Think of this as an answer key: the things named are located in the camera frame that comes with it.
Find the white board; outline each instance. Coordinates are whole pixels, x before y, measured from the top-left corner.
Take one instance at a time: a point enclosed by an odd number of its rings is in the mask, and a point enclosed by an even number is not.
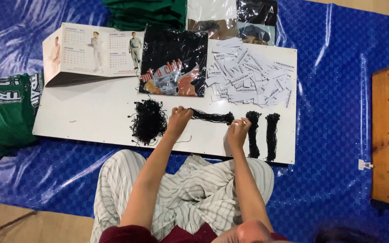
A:
[[[263,54],[274,61],[297,66],[296,50],[282,47],[270,47],[254,44],[244,44],[251,51]],[[293,90],[296,90],[296,74],[291,74]],[[135,113],[136,101],[148,99],[148,95],[138,93],[137,77],[105,80],[68,87],[45,87],[40,108],[35,119],[33,134],[68,138],[82,141],[101,142],[135,146],[132,142],[132,130],[129,128],[133,118],[128,115]],[[206,88],[205,97],[174,97],[150,95],[156,101],[163,102],[163,109],[169,116],[173,107],[183,106],[195,108],[206,113],[226,114],[232,112],[236,119],[245,117],[248,111],[262,113],[256,141],[260,151],[260,159],[267,157],[265,117],[271,113],[280,114],[277,125],[277,157],[274,162],[295,163],[295,126],[296,126],[296,92],[293,92],[289,108],[283,103],[273,109],[261,108],[254,104],[235,105],[227,100],[211,101],[213,90]],[[231,156],[224,141],[228,126],[201,120],[191,120],[178,141],[175,151]],[[246,155],[249,154],[249,141],[244,144]]]

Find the tangled black cord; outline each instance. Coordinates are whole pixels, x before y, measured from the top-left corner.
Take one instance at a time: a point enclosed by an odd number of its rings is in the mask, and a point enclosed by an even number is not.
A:
[[[267,161],[274,161],[276,157],[277,149],[277,123],[280,120],[280,115],[277,113],[269,114],[267,117],[267,147],[268,147],[268,156]]]
[[[214,123],[226,123],[227,125],[232,124],[232,121],[235,120],[233,117],[233,114],[231,112],[221,115],[221,114],[207,114],[203,111],[188,108],[193,110],[193,117],[192,119],[200,119],[207,122],[214,122]]]
[[[256,144],[256,132],[259,127],[258,122],[261,115],[261,113],[255,111],[246,113],[246,118],[251,122],[251,127],[249,128],[249,158],[257,159],[260,155],[258,145]]]
[[[136,117],[132,120],[133,125],[130,127],[133,131],[133,137],[144,145],[149,145],[152,141],[156,141],[157,136],[163,136],[166,129],[166,114],[162,110],[163,102],[157,102],[152,99],[135,102]]]

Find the striped pants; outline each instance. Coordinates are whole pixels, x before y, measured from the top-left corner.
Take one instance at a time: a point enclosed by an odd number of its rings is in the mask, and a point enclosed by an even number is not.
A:
[[[273,171],[261,160],[247,158],[247,162],[267,204],[273,190]],[[144,163],[142,155],[121,150],[103,164],[95,193],[90,243],[97,243],[108,227],[119,225]],[[176,174],[165,174],[161,180],[152,235],[162,240],[176,225],[194,234],[203,223],[208,223],[217,235],[242,223],[235,195],[233,160],[211,164],[191,155]]]

